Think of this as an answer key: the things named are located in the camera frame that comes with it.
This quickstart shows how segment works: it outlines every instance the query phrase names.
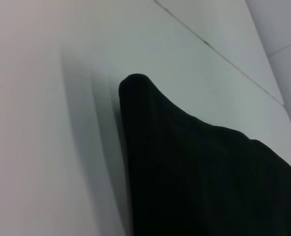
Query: black fabric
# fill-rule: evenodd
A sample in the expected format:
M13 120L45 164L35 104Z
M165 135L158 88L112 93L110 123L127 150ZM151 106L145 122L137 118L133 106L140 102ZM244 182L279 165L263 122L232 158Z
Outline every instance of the black fabric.
M271 149L186 114L145 75L119 97L134 236L291 236L291 167Z

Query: white wall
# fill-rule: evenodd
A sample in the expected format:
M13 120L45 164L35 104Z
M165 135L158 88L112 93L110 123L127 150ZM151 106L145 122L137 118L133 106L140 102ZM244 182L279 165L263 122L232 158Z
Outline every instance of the white wall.
M131 235L118 85L144 73L291 165L283 106L151 0L0 0L0 236Z
M291 118L291 0L246 0Z
M157 0L198 38L283 104L247 4L240 0Z

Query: black cloth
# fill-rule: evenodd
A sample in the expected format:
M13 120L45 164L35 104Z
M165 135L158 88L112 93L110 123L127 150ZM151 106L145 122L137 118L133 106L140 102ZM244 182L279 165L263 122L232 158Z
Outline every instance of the black cloth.
M270 148L190 116L145 75L119 97L134 236L291 236L291 166Z

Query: dark green fabric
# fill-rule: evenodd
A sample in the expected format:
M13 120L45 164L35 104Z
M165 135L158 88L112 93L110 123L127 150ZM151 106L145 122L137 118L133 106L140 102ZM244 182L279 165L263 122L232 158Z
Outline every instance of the dark green fabric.
M271 149L186 114L147 76L119 97L134 236L291 236L291 167Z

